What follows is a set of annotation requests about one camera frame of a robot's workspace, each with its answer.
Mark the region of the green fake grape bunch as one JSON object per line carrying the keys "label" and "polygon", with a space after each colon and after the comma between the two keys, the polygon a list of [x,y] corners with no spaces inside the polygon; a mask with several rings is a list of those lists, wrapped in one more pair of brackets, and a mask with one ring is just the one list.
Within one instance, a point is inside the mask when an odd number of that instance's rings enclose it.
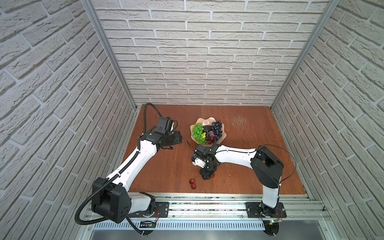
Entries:
{"label": "green fake grape bunch", "polygon": [[199,144],[203,144],[206,142],[202,142],[201,137],[203,134],[203,124],[197,123],[193,128],[193,138],[197,141]]}

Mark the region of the dark fake avocado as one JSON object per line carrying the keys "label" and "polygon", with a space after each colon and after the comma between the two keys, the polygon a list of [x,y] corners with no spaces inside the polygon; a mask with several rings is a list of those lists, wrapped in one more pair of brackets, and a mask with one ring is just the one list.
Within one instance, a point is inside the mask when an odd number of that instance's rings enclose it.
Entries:
{"label": "dark fake avocado", "polygon": [[205,133],[208,133],[211,130],[212,130],[212,126],[211,125],[204,125],[203,126],[203,132],[205,132]]}

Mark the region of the dark blue fake grape bunch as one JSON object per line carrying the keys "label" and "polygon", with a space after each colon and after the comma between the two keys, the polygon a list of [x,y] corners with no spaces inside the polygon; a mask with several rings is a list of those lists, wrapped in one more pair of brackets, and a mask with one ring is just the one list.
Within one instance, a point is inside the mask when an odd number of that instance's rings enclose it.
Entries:
{"label": "dark blue fake grape bunch", "polygon": [[214,131],[217,135],[216,139],[218,141],[223,135],[223,130],[222,130],[223,124],[221,121],[217,121],[217,122],[213,122],[211,126],[212,126],[212,131]]}

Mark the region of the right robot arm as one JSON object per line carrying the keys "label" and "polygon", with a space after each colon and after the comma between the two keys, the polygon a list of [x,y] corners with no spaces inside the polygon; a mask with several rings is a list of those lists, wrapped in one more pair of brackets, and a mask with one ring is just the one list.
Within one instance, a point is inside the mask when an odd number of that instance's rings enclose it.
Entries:
{"label": "right robot arm", "polygon": [[250,168],[263,185],[261,208],[273,210],[280,199],[280,186],[284,163],[266,146],[256,149],[236,149],[220,144],[211,147],[198,145],[194,150],[192,163],[200,167],[204,180],[209,180],[222,163],[230,163]]}

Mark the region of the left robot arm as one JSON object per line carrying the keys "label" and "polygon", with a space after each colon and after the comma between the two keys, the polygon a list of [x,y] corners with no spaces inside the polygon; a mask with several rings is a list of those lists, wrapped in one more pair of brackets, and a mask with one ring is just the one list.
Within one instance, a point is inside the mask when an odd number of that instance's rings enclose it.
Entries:
{"label": "left robot arm", "polygon": [[129,190],[145,164],[160,150],[172,150],[182,143],[179,131],[165,134],[147,132],[138,137],[136,149],[105,179],[93,183],[92,211],[105,220],[121,223],[131,214],[142,212],[151,216],[155,212],[156,198],[150,194]]}

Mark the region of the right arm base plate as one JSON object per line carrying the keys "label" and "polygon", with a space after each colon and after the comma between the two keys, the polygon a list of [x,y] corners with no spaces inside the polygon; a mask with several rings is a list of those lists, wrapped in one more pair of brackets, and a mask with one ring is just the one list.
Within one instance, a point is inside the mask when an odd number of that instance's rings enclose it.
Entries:
{"label": "right arm base plate", "polygon": [[283,203],[278,202],[274,208],[268,207],[262,202],[245,203],[248,218],[276,218],[284,219],[287,217]]}

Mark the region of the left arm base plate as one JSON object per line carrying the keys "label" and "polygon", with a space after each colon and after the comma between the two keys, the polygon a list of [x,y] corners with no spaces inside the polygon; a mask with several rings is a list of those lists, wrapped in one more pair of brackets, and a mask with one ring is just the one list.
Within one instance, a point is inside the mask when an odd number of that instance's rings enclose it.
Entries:
{"label": "left arm base plate", "polygon": [[129,214],[130,218],[167,218],[169,214],[169,202],[155,202],[150,204],[147,210]]}

